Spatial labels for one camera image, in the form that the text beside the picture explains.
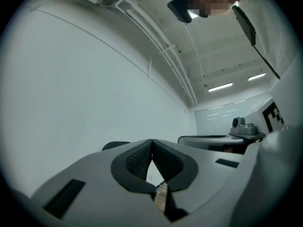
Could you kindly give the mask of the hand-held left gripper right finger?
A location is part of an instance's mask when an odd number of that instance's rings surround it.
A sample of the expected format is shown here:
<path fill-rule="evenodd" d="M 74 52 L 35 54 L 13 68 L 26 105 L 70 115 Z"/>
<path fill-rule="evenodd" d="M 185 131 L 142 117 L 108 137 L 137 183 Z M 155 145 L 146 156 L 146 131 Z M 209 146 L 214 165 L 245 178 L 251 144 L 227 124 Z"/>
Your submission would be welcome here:
<path fill-rule="evenodd" d="M 164 214 L 174 222 L 207 203 L 242 161 L 240 154 L 152 141 L 152 159 L 167 184 Z"/>

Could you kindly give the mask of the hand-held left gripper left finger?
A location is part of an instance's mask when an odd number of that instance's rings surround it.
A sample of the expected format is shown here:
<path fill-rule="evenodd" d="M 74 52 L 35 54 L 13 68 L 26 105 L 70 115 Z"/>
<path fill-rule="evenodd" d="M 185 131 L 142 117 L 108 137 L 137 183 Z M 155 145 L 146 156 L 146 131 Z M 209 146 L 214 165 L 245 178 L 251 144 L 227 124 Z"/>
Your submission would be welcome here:
<path fill-rule="evenodd" d="M 87 155 L 46 181 L 32 200 L 59 224 L 168 224 L 146 182 L 151 144 Z"/>

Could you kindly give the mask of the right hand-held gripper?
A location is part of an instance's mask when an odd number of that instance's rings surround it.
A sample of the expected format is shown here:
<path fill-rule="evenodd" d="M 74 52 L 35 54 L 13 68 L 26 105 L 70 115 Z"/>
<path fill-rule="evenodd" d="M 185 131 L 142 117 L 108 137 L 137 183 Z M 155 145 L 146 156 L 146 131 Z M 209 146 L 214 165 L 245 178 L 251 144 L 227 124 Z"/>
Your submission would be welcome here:
<path fill-rule="evenodd" d="M 245 124 L 252 123 L 253 135 L 234 134 L 247 140 L 258 140 L 285 126 L 303 125 L 303 57 L 297 56 L 281 79 L 269 92 L 270 98 L 250 114 Z"/>

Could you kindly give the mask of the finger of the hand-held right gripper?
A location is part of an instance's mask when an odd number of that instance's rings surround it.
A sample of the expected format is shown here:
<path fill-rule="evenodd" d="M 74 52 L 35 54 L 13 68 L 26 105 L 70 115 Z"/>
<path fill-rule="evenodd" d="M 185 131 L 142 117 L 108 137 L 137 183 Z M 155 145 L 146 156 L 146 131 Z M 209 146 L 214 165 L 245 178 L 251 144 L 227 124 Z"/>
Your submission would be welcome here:
<path fill-rule="evenodd" d="M 230 147 L 241 147 L 245 140 L 232 135 L 180 136 L 178 144 L 211 151 L 225 151 Z"/>

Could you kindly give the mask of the frosted glass partition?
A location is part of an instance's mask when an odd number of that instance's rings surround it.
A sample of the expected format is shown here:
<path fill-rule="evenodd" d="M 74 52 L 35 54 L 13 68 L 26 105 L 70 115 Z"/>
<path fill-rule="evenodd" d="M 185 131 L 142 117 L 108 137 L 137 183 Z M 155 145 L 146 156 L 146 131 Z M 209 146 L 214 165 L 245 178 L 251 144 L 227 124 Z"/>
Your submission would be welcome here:
<path fill-rule="evenodd" d="M 195 111 L 196 132 L 198 135 L 228 134 L 234 118 L 248 115 L 269 98 L 270 95 L 266 93 L 231 104 Z"/>

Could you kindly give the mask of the white ceiling pipes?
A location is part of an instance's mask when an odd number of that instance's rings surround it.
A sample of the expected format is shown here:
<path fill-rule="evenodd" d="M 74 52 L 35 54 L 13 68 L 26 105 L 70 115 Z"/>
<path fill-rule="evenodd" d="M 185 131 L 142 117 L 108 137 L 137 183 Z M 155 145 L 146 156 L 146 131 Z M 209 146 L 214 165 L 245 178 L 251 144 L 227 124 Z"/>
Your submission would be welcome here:
<path fill-rule="evenodd" d="M 159 23 L 146 12 L 136 0 L 119 0 L 115 8 L 125 14 L 149 38 L 166 60 L 169 67 L 183 87 L 193 106 L 197 105 L 197 97 L 179 56 L 177 46 L 167 36 Z"/>

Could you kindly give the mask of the person's white t-shirt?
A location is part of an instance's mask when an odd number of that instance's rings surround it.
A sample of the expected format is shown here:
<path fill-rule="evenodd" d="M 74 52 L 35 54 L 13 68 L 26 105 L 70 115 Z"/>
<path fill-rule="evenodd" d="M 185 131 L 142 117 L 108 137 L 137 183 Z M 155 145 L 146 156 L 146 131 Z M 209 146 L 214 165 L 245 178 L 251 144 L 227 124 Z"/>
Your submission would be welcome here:
<path fill-rule="evenodd" d="M 293 62 L 303 61 L 302 44 L 274 0 L 240 0 L 239 7 L 255 27 L 265 57 L 279 76 Z"/>

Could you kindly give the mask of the black flat device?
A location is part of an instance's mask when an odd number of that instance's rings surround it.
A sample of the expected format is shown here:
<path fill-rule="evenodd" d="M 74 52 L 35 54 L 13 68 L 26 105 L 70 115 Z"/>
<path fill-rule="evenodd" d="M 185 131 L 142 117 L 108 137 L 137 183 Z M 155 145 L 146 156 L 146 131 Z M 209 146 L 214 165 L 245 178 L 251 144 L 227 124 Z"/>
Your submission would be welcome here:
<path fill-rule="evenodd" d="M 252 46 L 256 45 L 256 30 L 252 23 L 250 22 L 249 18 L 246 16 L 246 14 L 243 12 L 243 10 L 234 5 L 232 7 L 232 10 L 236 16 L 237 21 L 239 22 L 244 34 L 248 38 L 250 44 Z"/>

